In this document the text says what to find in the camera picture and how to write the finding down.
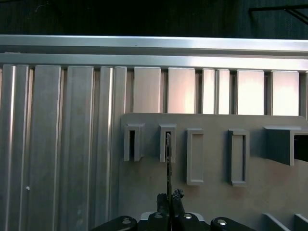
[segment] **gray plastic holder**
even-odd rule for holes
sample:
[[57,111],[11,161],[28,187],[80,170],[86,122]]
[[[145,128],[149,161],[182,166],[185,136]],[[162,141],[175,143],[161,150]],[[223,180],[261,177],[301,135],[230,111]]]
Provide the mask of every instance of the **gray plastic holder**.
[[295,136],[308,136],[301,127],[266,126],[267,158],[285,165],[294,166]]
[[132,155],[134,156],[134,161],[140,161],[141,157],[143,157],[143,129],[144,124],[128,124],[124,126],[124,161],[129,161]]
[[160,162],[166,161],[166,133],[171,133],[171,162],[175,163],[176,153],[176,124],[160,124]]
[[230,182],[232,186],[247,186],[250,156],[249,131],[229,129],[230,139]]
[[204,131],[201,128],[187,129],[187,174],[188,185],[202,185],[204,165]]
[[295,214],[294,215],[294,230],[307,231],[308,230],[308,219],[303,217],[301,214]]

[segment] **black mechanical part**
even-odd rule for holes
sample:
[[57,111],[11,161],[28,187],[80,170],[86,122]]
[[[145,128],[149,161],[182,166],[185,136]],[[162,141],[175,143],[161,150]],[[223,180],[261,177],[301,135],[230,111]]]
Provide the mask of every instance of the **black mechanical part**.
[[157,212],[169,214],[169,202],[165,193],[157,195]]
[[211,231],[256,231],[229,218],[219,217],[211,221]]
[[137,221],[129,216],[121,216],[100,225],[91,231],[136,231]]
[[172,205],[174,216],[177,217],[185,213],[182,198],[184,196],[182,189],[176,189],[172,194]]
[[179,231],[204,231],[204,225],[201,224],[198,217],[192,213],[184,213],[175,218],[173,230]]

